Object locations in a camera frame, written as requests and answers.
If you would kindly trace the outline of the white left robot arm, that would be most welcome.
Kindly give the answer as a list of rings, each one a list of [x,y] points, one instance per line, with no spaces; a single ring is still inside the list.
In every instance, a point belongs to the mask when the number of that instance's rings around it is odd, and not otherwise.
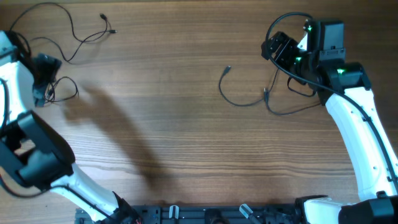
[[[33,58],[29,50],[17,33],[1,31],[1,167],[22,187],[69,199],[93,223],[138,223],[139,214],[88,177],[66,140],[34,112],[62,63],[45,54]]]

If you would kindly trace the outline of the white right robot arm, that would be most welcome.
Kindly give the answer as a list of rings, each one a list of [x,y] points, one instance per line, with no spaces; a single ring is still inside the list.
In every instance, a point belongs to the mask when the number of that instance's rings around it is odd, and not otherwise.
[[[326,196],[299,198],[304,223],[396,223],[397,157],[381,124],[371,82],[346,62],[344,24],[308,17],[300,42],[267,31],[262,56],[317,95],[337,125],[354,169],[359,202]]]

